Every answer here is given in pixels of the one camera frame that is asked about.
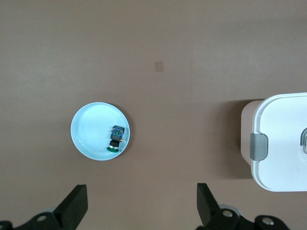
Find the white container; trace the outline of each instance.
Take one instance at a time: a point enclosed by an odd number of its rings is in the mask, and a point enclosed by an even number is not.
[[[254,101],[242,111],[241,154],[269,191],[307,191],[306,139],[307,93]]]

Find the brown surface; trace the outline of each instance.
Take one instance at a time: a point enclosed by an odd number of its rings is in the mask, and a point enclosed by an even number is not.
[[[206,182],[250,220],[306,229],[307,193],[260,188],[239,151],[249,101],[306,91],[306,11],[305,0],[0,1],[0,219],[22,224],[87,184],[80,230],[192,230]],[[129,147],[111,161],[71,141],[91,102],[129,119]]]

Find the light blue round plate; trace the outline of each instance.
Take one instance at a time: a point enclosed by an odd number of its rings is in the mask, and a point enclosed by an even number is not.
[[[119,152],[109,152],[113,126],[125,128]],[[77,149],[93,160],[106,161],[120,155],[130,138],[130,128],[126,117],[116,107],[95,102],[82,107],[71,122],[71,138]]]

